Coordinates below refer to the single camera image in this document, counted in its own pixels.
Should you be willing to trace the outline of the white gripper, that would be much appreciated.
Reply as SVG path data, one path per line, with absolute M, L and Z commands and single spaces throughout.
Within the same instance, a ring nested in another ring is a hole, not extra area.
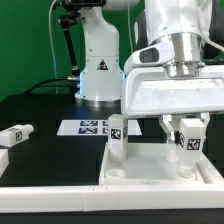
M 210 113 L 224 111 L 224 65 L 205 65 L 196 77 L 169 77 L 165 66 L 174 58 L 172 43 L 135 51 L 126 61 L 121 112 L 129 118 L 160 116 L 169 144 L 177 144 L 180 118 L 200 114 L 207 126 Z

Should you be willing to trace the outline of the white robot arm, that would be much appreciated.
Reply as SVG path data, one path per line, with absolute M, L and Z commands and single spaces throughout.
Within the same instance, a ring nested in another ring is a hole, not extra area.
M 134 24 L 136 48 L 118 65 L 118 31 L 104 10 L 145 7 Z M 63 0 L 68 21 L 80 21 L 85 67 L 77 100 L 93 106 L 121 103 L 129 118 L 205 116 L 224 112 L 224 65 L 205 60 L 214 0 Z

